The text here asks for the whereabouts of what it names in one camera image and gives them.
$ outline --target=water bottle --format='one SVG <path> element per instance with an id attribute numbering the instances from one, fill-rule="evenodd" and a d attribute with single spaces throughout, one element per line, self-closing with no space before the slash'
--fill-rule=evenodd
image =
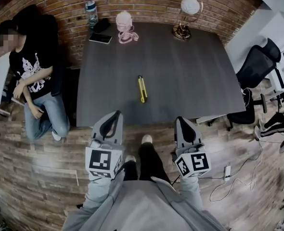
<path id="1" fill-rule="evenodd" d="M 85 4 L 86 14 L 89 19 L 90 28 L 93 29 L 98 22 L 97 8 L 94 1 L 89 1 Z"/>

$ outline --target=dark gray table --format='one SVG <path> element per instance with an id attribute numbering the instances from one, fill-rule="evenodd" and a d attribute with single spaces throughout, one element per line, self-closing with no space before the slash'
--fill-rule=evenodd
<path id="1" fill-rule="evenodd" d="M 172 25 L 134 23 L 138 41 L 118 42 L 116 25 L 102 34 L 110 44 L 86 38 L 77 97 L 77 126 L 93 126 L 120 110 L 125 124 L 172 122 L 245 110 L 228 55 L 214 33 L 191 29 L 192 39 L 171 34 Z M 148 94 L 141 103 L 138 75 Z"/>

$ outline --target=brick wall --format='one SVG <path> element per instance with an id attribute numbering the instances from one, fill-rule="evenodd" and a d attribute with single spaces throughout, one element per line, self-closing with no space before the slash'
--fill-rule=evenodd
<path id="1" fill-rule="evenodd" d="M 37 4 L 44 13 L 53 14 L 59 25 L 59 39 L 69 50 L 71 61 L 81 64 L 82 48 L 88 25 L 85 2 L 89 0 L 0 0 L 0 23 L 11 19 L 30 4 Z M 134 21 L 177 24 L 194 17 L 181 12 L 181 0 L 95 0 L 99 18 L 111 22 L 122 10 L 128 10 Z M 261 0 L 203 0 L 204 11 L 191 27 L 215 32 L 226 44 L 259 7 Z"/>

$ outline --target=pink cord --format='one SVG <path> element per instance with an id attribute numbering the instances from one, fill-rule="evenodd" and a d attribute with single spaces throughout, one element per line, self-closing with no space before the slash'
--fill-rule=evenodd
<path id="1" fill-rule="evenodd" d="M 132 40 L 137 41 L 139 39 L 138 34 L 133 32 L 134 26 L 132 25 L 132 19 L 128 12 L 124 11 L 117 15 L 116 25 L 119 30 L 118 41 L 121 44 L 129 43 Z"/>

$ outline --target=human hand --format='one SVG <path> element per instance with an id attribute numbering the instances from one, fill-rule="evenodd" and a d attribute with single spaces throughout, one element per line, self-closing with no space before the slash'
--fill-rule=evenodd
<path id="1" fill-rule="evenodd" d="M 35 119 L 41 118 L 42 114 L 44 113 L 44 111 L 41 108 L 37 107 L 34 104 L 29 105 L 29 107 Z"/>
<path id="2" fill-rule="evenodd" d="M 13 90 L 13 97 L 16 99 L 20 98 L 24 87 L 25 87 L 24 82 L 23 81 L 19 82 L 18 86 L 16 86 L 16 88 Z"/>

